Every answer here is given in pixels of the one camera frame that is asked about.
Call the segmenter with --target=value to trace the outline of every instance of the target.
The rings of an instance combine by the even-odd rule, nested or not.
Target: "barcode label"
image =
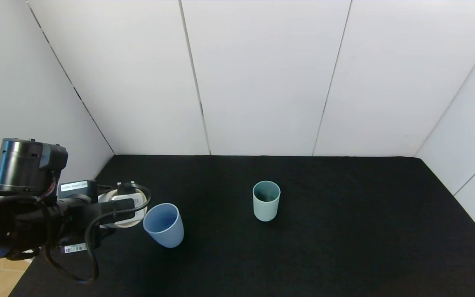
[[[63,247],[64,254],[68,254],[70,252],[79,252],[81,250],[87,250],[87,246],[85,244],[73,244]]]
[[[73,182],[71,184],[62,184],[60,185],[60,191],[65,192],[65,191],[70,191],[70,190],[77,190],[81,188],[87,188],[87,180],[84,181],[77,181]]]

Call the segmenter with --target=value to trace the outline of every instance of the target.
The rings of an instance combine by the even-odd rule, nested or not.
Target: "black table surface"
[[[417,158],[114,156],[96,180],[177,205],[183,242],[121,229],[96,250],[94,284],[37,257],[12,296],[475,297],[475,223]],[[271,222],[252,211],[261,180],[281,188]],[[90,275],[85,252],[59,261]]]

